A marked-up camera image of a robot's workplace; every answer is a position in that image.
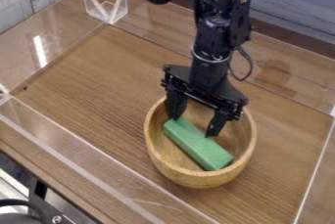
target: green sponge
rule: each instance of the green sponge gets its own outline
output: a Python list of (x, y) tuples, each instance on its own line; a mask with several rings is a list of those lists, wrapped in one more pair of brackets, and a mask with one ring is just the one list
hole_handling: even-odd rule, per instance
[(233, 163), (231, 155), (182, 117), (163, 124), (163, 133), (182, 148), (206, 171), (218, 170)]

